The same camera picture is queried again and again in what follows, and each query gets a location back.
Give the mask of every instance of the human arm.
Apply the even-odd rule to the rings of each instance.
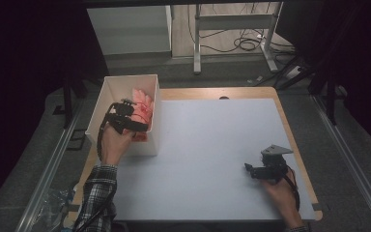
[[[294,175],[293,170],[289,169],[287,177],[293,183],[295,182]],[[260,182],[284,218],[289,231],[307,231],[300,217],[300,213],[297,211],[296,199],[288,182],[285,179],[280,180],[276,184],[271,184],[266,180],[261,180]]]
[[[92,169],[83,187],[83,203],[73,231],[110,231],[115,216],[111,200],[117,188],[117,164],[126,152],[132,136],[132,131],[119,134],[110,125],[105,125],[101,140],[101,165]]]

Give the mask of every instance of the table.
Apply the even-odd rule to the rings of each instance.
[[[230,99],[273,99],[277,111],[279,113],[280,119],[283,124],[283,128],[287,134],[289,143],[292,150],[294,151],[294,156],[300,170],[300,175],[306,185],[306,190],[310,197],[312,204],[317,204],[318,200],[316,198],[315,192],[310,183],[309,177],[306,172],[306,168],[303,165],[302,159],[300,157],[300,152],[298,150],[295,139],[290,130],[289,124],[285,117],[283,108],[279,101],[279,98],[275,90],[271,87],[242,87],[242,88],[195,88],[195,89],[161,89],[160,90],[161,98],[163,100],[217,100],[219,97],[227,96]],[[89,157],[86,161],[85,168],[83,170],[80,182],[78,184],[78,191],[74,197],[73,203],[79,205],[82,199],[82,187],[85,180],[92,167],[95,165],[98,160],[96,149],[92,148],[90,151]],[[316,219],[319,220],[322,218],[322,212],[316,211]],[[69,219],[74,220],[77,217],[77,212],[70,212]]]

